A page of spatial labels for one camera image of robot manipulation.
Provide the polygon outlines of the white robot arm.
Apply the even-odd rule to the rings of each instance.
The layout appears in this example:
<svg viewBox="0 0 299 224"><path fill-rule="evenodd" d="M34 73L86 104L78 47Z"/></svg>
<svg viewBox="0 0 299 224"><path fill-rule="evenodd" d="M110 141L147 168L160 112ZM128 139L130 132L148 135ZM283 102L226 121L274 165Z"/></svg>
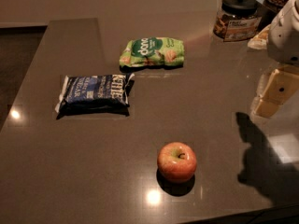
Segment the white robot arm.
<svg viewBox="0 0 299 224"><path fill-rule="evenodd" d="M299 0L289 0L272 20L267 54L278 67L261 75L251 110L269 119L299 90Z"/></svg>

